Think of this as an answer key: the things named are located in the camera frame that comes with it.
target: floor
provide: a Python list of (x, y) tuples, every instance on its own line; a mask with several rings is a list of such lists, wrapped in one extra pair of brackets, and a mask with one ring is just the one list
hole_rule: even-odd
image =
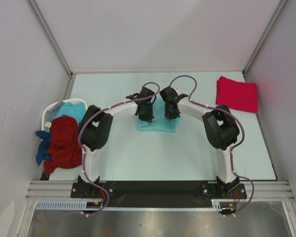
[[(106, 107), (139, 92), (149, 81), (161, 89), (184, 73), (122, 73), (78, 74), (71, 98), (83, 99), (87, 105)], [(195, 77), (198, 87), (193, 99), (215, 105), (216, 81), (220, 76), (244, 81), (241, 72), (188, 73)], [(154, 85), (148, 86), (156, 91)], [(189, 94), (194, 82), (180, 78), (173, 87)], [(253, 180), (275, 180), (272, 164), (263, 140), (256, 115), (231, 110), (242, 122), (245, 142), (235, 150), (235, 169), (238, 174)], [(108, 143), (101, 149), (101, 180), (215, 180), (218, 170), (215, 149), (209, 144), (202, 122), (182, 115), (176, 133), (137, 131), (138, 118), (114, 121)], [(57, 168), (49, 180), (74, 180), (81, 167), (71, 170)]]
[(236, 217), (218, 212), (103, 211), (92, 217), (36, 210), (28, 237), (291, 237), (281, 202), (254, 202)]

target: red cloth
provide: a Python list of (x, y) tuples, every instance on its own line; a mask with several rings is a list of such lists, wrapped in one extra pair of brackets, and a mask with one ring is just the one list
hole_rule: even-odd
[(71, 169), (82, 163), (82, 150), (78, 144), (78, 125), (74, 118), (63, 115), (52, 121), (51, 142), (47, 154), (51, 160), (44, 162), (45, 173), (56, 168)]
[(217, 81), (216, 104), (225, 104), (231, 109), (257, 113), (257, 85), (220, 77)]

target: cloth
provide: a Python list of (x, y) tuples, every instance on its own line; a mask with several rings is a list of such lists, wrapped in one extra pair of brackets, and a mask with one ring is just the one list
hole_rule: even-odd
[(220, 77), (217, 81), (216, 104), (225, 104), (231, 109), (257, 113), (257, 85)]
[(56, 105), (54, 105), (53, 108), (50, 110), (46, 111), (45, 114), (45, 120), (46, 122), (52, 122), (54, 118), (56, 117), (57, 113), (59, 112), (60, 108), (64, 105), (65, 103), (63, 101), (59, 101)]
[(78, 125), (74, 118), (61, 116), (52, 121), (51, 142), (44, 162), (45, 173), (50, 175), (56, 168), (71, 169), (81, 165), (82, 150), (78, 144)]
[(156, 99), (152, 106), (152, 122), (138, 120), (138, 131), (176, 132), (181, 118), (167, 119), (164, 117), (165, 103), (162, 99)]
[(84, 103), (73, 104), (71, 102), (68, 102), (68, 103), (65, 103), (60, 108), (55, 119), (61, 117), (62, 115), (67, 115), (67, 116), (73, 117), (79, 124), (82, 121), (84, 114), (85, 114)]
[(36, 131), (36, 136), (38, 136), (42, 141), (38, 146), (37, 154), (36, 154), (36, 162), (38, 165), (42, 163), (43, 160), (51, 160), (50, 155), (47, 155), (46, 152), (49, 148), (51, 135), (49, 132), (45, 131)]

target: shiny gray floor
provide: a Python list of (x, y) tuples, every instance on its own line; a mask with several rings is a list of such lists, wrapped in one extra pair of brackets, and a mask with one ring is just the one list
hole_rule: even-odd
[(35, 211), (28, 237), (291, 237), (281, 202), (252, 203), (236, 217), (217, 212), (103, 211), (93, 217)]

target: white wall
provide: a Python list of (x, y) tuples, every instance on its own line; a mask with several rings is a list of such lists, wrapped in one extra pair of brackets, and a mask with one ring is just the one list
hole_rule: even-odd
[(63, 98), (67, 82), (27, 2), (0, 0), (0, 211), (15, 202), (13, 227), (38, 174), (42, 111)]
[(37, 0), (81, 71), (242, 71), (279, 0)]
[(291, 0), (249, 71), (276, 170), (296, 199), (296, 0)]

